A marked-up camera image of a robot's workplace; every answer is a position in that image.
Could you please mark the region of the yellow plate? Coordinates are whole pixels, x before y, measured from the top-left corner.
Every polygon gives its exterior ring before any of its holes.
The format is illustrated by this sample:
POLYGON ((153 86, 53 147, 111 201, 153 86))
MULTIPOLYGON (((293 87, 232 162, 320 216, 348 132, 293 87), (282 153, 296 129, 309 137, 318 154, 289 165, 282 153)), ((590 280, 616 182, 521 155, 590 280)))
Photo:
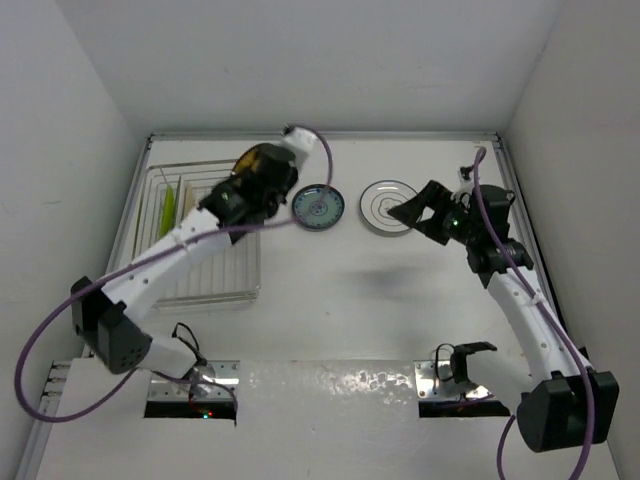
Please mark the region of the yellow plate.
POLYGON ((253 173, 265 172, 269 165, 267 153, 271 147, 272 144, 270 143, 259 143, 250 147, 238 158, 231 173, 233 175, 241 175, 244 171, 253 173))

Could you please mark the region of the plain white plate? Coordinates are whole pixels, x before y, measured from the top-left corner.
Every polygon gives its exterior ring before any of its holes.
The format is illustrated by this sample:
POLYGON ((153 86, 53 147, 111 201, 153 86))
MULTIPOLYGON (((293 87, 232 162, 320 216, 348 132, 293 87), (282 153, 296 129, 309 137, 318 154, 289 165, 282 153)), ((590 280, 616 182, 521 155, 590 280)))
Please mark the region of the plain white plate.
POLYGON ((400 237, 410 228, 389 215, 388 211, 417 195, 414 188, 396 180, 382 180, 367 186, 359 198, 359 215, 364 226, 382 237, 400 237))

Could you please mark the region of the teal blue patterned plate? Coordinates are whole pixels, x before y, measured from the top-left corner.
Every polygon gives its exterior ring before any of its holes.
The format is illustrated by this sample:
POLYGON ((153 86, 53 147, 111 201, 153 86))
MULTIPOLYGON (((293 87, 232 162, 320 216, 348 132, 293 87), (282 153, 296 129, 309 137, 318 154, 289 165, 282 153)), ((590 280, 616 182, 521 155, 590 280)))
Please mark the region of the teal blue patterned plate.
POLYGON ((291 204, 292 217, 297 225, 310 231, 324 231, 342 218, 346 203, 334 187, 312 184, 300 189, 291 204))

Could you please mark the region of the large white plate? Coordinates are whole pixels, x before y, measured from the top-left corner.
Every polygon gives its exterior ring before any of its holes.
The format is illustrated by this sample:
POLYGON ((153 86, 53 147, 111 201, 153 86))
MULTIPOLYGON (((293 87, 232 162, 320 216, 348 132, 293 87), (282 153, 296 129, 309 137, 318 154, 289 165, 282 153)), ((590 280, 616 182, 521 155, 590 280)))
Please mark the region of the large white plate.
POLYGON ((175 201, 173 210, 173 226, 176 227, 183 218, 184 211, 184 188, 185 180, 183 175, 178 176, 177 184, 174 189, 175 201))

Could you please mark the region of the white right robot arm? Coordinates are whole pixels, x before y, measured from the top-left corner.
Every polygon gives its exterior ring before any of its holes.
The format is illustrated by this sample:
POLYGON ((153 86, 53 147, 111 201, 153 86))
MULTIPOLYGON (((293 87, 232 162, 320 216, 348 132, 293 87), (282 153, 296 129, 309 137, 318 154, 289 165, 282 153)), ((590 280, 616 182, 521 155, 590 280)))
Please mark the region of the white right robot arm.
POLYGON ((430 181, 390 217, 445 245, 462 244, 467 262, 506 316, 524 353, 521 370, 499 359, 488 341, 454 346, 442 385, 481 385, 515 415, 530 450, 539 453, 606 441, 619 396, 609 371, 576 350, 540 290, 533 261, 509 235, 512 191, 481 185, 451 192, 430 181))

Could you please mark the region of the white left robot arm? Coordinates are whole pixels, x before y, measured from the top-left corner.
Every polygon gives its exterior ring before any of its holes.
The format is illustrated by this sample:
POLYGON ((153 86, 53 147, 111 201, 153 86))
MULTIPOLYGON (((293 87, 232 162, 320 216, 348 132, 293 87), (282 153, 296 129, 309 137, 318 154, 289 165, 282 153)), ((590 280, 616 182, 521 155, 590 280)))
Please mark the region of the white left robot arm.
POLYGON ((145 332, 143 321, 192 268, 274 217, 309 155, 289 140, 252 147, 226 179, 128 267, 72 285, 74 330, 111 373, 144 368, 183 378, 202 363, 184 342, 145 332))

